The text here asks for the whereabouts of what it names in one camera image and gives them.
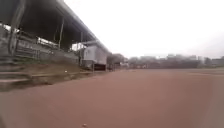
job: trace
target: building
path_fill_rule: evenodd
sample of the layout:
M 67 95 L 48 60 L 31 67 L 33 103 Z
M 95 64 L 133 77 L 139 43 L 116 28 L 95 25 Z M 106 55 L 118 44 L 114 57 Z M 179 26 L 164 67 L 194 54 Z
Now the building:
M 87 60 L 86 56 L 71 52 L 71 47 L 81 42 L 86 50 L 101 49 L 96 50 L 103 52 L 94 54 L 92 61 L 106 65 L 96 58 L 105 58 L 109 51 L 63 0 L 1 0 L 0 23 L 11 28 L 5 42 L 1 41 L 7 44 L 8 54 L 79 62 L 78 58 Z

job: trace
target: distant building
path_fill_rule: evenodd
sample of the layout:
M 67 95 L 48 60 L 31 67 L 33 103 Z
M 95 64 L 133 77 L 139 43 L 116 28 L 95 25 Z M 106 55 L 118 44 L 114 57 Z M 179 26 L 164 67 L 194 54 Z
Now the distant building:
M 224 59 L 212 59 L 211 64 L 215 67 L 224 66 Z

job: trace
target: red dirt ground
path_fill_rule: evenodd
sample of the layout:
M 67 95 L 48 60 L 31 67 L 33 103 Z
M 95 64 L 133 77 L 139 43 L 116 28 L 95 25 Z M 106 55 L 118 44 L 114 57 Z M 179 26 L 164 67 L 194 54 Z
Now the red dirt ground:
M 117 71 L 0 93 L 0 117 L 6 128 L 223 128 L 224 76 Z

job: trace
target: overcast sky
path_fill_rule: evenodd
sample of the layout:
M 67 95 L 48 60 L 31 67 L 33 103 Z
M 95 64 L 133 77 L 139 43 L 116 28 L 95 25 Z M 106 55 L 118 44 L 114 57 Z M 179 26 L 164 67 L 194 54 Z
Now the overcast sky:
M 64 0 L 112 52 L 224 55 L 223 0 Z

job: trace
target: tree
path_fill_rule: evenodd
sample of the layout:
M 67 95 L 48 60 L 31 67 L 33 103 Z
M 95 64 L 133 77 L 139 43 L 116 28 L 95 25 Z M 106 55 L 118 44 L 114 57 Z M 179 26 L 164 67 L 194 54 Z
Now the tree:
M 206 66 L 211 66 L 211 64 L 212 64 L 212 60 L 210 58 L 206 57 L 205 58 L 205 65 Z

